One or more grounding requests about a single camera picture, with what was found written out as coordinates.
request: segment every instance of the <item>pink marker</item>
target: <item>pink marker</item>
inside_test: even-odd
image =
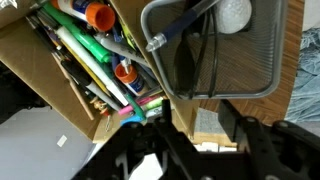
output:
[[[143,98],[143,99],[138,100],[137,103],[138,103],[139,106],[142,106],[142,105],[145,105],[145,104],[147,104],[148,102],[150,102],[150,101],[152,101],[152,100],[155,100],[155,99],[157,99],[157,98],[159,98],[159,96],[157,96],[157,95],[151,96],[151,97],[146,97],[146,98]],[[124,114],[127,114],[127,113],[131,112],[131,111],[133,111],[133,107],[132,107],[131,105],[129,105],[129,106],[126,106],[126,107],[120,109],[120,110],[118,111],[118,113],[119,113],[120,115],[124,115]]]

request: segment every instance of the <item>mesh basket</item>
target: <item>mesh basket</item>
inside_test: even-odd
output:
[[[177,88],[174,77],[174,61],[181,34],[152,52],[165,88],[170,93],[182,99],[256,98],[276,89],[280,80],[287,1],[252,0],[251,4],[250,25],[245,30],[228,35],[213,33],[208,37],[199,76],[191,93]],[[184,6],[185,1],[180,0],[149,3],[141,16],[146,39],[149,41],[179,17]],[[204,38],[192,34],[186,38],[197,64]]]

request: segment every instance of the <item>pencil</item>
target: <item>pencil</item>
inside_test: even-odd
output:
[[[66,77],[66,79],[69,80],[70,82],[70,86],[73,90],[73,92],[76,94],[77,98],[79,99],[82,107],[84,108],[84,110],[86,111],[86,113],[88,114],[90,120],[94,120],[94,116],[91,112],[91,110],[89,109],[88,107],[88,104],[86,103],[86,101],[83,99],[83,97],[81,96],[78,88],[77,88],[77,85],[74,83],[73,79],[71,78],[71,76],[69,75],[69,73],[62,67],[62,65],[60,64],[60,60],[59,60],[59,57],[57,57],[56,54],[52,53],[52,56],[53,58],[56,60],[58,66],[60,67],[62,73],[64,74],[64,76]]]

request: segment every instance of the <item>wooden surface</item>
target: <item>wooden surface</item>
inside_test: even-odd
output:
[[[303,9],[303,0],[289,0],[281,80],[278,88],[264,98],[231,100],[242,115],[254,116],[265,124],[284,119],[298,65]],[[200,107],[217,111],[218,103],[218,100],[201,100]]]

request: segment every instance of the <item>green marker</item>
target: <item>green marker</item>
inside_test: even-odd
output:
[[[54,8],[50,2],[46,3],[43,8],[62,26],[65,26],[71,34],[86,47],[98,61],[102,63],[111,63],[111,52],[105,49],[99,42],[97,42],[91,35],[82,31],[74,23],[73,19]]]
[[[124,97],[126,97],[126,100],[133,107],[133,110],[136,113],[136,115],[139,116],[141,120],[145,120],[146,116],[144,115],[142,108],[136,103],[133,97],[129,93],[126,93]]]

